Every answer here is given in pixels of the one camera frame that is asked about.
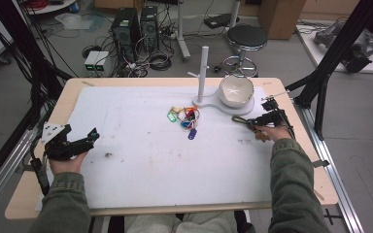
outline white bowl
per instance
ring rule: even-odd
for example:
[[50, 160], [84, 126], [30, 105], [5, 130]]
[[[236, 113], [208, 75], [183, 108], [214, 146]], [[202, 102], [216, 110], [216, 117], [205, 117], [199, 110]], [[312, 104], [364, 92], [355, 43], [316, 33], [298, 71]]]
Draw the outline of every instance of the white bowl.
[[254, 95], [254, 85], [247, 78], [227, 76], [220, 82], [219, 97], [232, 108], [244, 107]]

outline cardboard box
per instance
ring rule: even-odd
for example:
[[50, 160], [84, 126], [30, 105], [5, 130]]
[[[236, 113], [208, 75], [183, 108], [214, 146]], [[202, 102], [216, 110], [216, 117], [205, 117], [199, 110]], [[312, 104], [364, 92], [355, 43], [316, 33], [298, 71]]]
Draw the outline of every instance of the cardboard box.
[[94, 0], [95, 8], [102, 9], [119, 9], [122, 7], [136, 8], [138, 13], [144, 6], [144, 0]]
[[258, 21], [268, 39], [288, 40], [294, 31], [306, 0], [263, 0]]

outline colorful key tag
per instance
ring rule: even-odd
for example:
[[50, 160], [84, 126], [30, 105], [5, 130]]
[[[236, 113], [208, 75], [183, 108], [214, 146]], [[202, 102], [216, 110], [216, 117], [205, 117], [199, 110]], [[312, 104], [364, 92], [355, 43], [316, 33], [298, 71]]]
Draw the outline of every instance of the colorful key tag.
[[174, 115], [173, 113], [171, 113], [171, 112], [168, 112], [168, 114], [167, 114], [166, 116], [169, 118], [169, 120], [170, 120], [171, 122], [175, 122], [175, 121], [177, 121], [177, 118], [176, 118], [175, 115]]

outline desk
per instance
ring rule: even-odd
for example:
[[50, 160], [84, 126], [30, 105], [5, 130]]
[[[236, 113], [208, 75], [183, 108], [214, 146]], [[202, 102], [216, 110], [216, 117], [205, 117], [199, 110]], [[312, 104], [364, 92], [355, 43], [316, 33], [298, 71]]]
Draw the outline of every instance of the desk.
[[[218, 86], [221, 78], [206, 79], [206, 86]], [[266, 94], [276, 94], [284, 92], [284, 86], [278, 79], [252, 79], [255, 86], [262, 86]], [[75, 103], [79, 97], [80, 91], [84, 86], [196, 86], [198, 79], [190, 78], [144, 78], [144, 79], [73, 79], [68, 81], [56, 104], [50, 118], [50, 122], [65, 124]], [[312, 161], [319, 160], [319, 157], [298, 117], [295, 108], [287, 95], [276, 97], [280, 108], [285, 109], [288, 119], [294, 126], [297, 141], [310, 156]], [[35, 151], [36, 154], [43, 153], [43, 147], [39, 145]], [[337, 194], [326, 175], [323, 167], [315, 169], [315, 191], [323, 205], [332, 205], [337, 203]], [[24, 172], [17, 186], [13, 198], [5, 212], [8, 219], [26, 219], [35, 218], [38, 213], [35, 206], [40, 195], [40, 187], [33, 172]], [[113, 216], [113, 215], [139, 215], [153, 213], [190, 213], [202, 211], [220, 211], [220, 210], [243, 210], [270, 208], [270, 203], [235, 203], [225, 205], [196, 205], [196, 206], [171, 206], [171, 207], [153, 207], [153, 208], [123, 208], [123, 209], [105, 209], [92, 210], [93, 216]]]

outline gray sleeve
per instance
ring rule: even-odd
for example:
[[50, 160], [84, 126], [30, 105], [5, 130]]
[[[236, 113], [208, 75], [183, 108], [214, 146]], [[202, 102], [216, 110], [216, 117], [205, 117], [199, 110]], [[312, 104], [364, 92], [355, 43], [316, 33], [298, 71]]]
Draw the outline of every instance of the gray sleeve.
[[273, 217], [269, 232], [329, 232], [314, 193], [314, 167], [300, 145], [292, 139], [277, 141], [270, 166]]
[[88, 232], [90, 215], [81, 174], [56, 175], [42, 203], [42, 211], [28, 232]]

